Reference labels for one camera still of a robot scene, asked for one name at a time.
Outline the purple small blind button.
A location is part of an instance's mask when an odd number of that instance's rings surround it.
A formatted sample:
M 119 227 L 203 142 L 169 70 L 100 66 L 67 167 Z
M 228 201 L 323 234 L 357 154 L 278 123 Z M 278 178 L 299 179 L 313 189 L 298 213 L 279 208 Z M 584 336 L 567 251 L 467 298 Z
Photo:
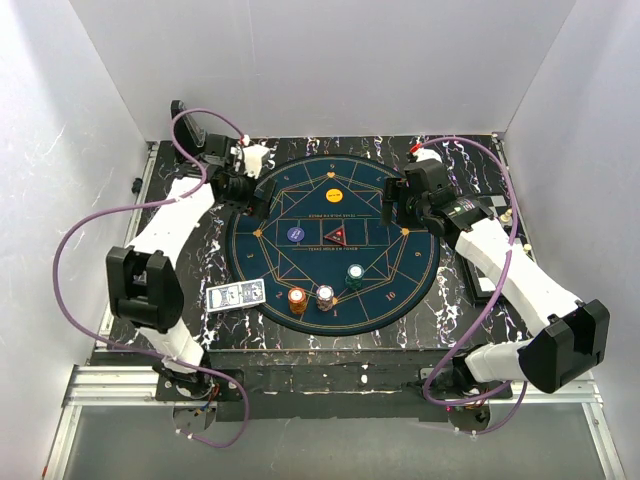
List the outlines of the purple small blind button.
M 287 230 L 287 239 L 292 243 L 299 243 L 305 238 L 305 231 L 303 228 L 295 226 Z

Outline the yellow round dealer button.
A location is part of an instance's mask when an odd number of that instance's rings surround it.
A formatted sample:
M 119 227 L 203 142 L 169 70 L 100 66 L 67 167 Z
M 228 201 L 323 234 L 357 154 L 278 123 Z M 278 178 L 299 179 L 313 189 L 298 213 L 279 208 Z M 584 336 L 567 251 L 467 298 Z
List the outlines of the yellow round dealer button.
M 339 203 L 343 200 L 344 194 L 338 188 L 331 188 L 326 192 L 326 200 L 330 203 Z

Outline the red black triangle marker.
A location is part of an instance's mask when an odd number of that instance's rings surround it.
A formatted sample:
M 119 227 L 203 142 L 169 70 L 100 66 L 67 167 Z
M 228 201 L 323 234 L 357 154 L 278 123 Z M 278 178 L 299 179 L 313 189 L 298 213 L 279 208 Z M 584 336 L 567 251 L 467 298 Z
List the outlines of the red black triangle marker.
M 345 227 L 340 226 L 330 231 L 329 233 L 324 235 L 324 239 L 335 244 L 345 246 L 347 244 Z

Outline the red yellow chip stack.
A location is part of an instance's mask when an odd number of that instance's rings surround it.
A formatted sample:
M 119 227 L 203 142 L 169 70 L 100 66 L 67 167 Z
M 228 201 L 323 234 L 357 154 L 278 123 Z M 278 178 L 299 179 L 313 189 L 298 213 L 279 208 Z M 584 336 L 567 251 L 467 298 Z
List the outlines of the red yellow chip stack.
M 288 304 L 294 315 L 302 315 L 307 307 L 307 295 L 304 289 L 292 288 L 288 292 Z

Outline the blue white chip stack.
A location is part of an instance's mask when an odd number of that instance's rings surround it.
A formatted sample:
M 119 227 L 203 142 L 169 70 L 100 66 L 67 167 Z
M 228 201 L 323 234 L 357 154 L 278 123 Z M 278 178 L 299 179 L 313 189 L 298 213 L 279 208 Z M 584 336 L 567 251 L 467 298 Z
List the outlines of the blue white chip stack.
M 316 290 L 316 305 L 321 311 L 329 311 L 334 306 L 334 291 L 329 285 L 320 285 Z

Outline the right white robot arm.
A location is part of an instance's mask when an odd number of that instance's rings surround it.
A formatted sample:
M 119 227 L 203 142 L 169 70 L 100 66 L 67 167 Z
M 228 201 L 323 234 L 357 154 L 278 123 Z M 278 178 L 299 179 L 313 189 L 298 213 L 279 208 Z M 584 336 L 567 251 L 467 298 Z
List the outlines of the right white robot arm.
M 459 196 L 435 159 L 409 164 L 388 178 L 381 221 L 425 228 L 473 263 L 517 311 L 531 339 L 473 347 L 452 358 L 441 375 L 464 397 L 494 381 L 528 381 L 553 393 L 599 365 L 605 357 L 610 313 L 599 301 L 583 302 L 549 277 L 509 234 L 491 209 Z

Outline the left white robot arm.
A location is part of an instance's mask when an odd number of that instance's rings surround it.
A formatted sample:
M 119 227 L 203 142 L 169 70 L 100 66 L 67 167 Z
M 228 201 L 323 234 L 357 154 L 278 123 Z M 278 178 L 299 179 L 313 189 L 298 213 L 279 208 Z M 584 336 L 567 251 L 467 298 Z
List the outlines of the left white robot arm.
M 222 137 L 220 153 L 201 153 L 200 165 L 173 180 L 169 195 L 147 226 L 125 247 L 107 254 L 107 284 L 112 315 L 129 321 L 159 355 L 161 365 L 179 373 L 178 387 L 193 400 L 213 386 L 203 369 L 204 349 L 194 340 L 182 313 L 184 293 L 175 266 L 201 217 L 215 203 L 241 214 L 265 219 L 274 183 L 257 191 L 270 149 L 243 139 L 239 145 Z

